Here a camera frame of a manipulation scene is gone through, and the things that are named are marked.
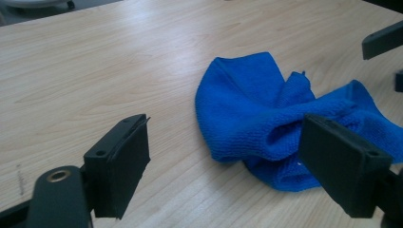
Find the crumpled blue fabric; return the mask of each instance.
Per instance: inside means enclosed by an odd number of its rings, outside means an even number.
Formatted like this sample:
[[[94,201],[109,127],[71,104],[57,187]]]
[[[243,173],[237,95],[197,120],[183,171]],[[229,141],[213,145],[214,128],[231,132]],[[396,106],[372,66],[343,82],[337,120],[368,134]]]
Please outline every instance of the crumpled blue fabric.
[[[388,121],[358,81],[320,98],[302,73],[287,82],[268,52],[216,58],[195,99],[201,133],[218,162],[243,161],[260,180],[281,191],[319,186],[297,158],[301,123],[314,113],[353,130],[403,161],[403,128]]]

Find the blue towel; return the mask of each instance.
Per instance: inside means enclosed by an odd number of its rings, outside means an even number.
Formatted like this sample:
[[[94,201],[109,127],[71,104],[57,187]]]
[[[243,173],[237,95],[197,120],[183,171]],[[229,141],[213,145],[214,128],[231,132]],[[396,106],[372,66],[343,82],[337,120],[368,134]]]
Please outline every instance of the blue towel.
[[[252,174],[278,190],[319,186],[297,158],[305,113],[337,121],[391,154],[394,162],[403,162],[403,128],[382,116],[363,84],[351,81],[317,99],[303,73],[293,72],[284,82],[267,52],[216,58],[195,102],[212,158],[243,161]]]

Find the ribbed fabric texture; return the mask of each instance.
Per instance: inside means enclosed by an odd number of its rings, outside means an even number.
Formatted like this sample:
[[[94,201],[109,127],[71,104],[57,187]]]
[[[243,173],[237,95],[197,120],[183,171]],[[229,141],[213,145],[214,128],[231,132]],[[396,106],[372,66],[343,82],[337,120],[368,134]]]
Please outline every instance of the ribbed fabric texture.
[[[297,158],[305,113],[335,120],[403,161],[403,128],[376,108],[364,85],[351,81],[318,99],[304,74],[287,82],[272,56],[258,53],[216,58],[196,95],[199,127],[218,162],[243,161],[273,188],[301,191],[319,186]]]

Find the folded cloth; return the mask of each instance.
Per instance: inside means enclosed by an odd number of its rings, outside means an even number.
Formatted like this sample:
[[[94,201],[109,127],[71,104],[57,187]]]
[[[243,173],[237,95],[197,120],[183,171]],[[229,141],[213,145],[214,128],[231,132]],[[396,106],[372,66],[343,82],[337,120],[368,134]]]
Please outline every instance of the folded cloth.
[[[301,123],[314,113],[353,130],[403,162],[403,128],[376,108],[364,85],[351,81],[318,99],[304,73],[287,82],[267,53],[216,58],[197,91],[196,113],[212,158],[243,161],[273,188],[301,191],[319,186],[297,158]]]

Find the wood grain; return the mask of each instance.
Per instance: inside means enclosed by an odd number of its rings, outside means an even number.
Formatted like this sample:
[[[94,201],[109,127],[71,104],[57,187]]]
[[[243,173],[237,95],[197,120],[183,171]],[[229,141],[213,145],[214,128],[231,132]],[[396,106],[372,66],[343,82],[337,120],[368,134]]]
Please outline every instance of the wood grain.
[[[126,0],[0,28],[0,210],[51,168],[83,155],[120,119],[148,124],[152,162],[125,216],[95,227],[379,227],[320,189],[282,193],[241,163],[212,161],[194,96],[217,56],[269,51],[316,95],[361,81],[403,125],[393,74],[403,48],[363,61],[361,41],[402,20],[359,0]]]

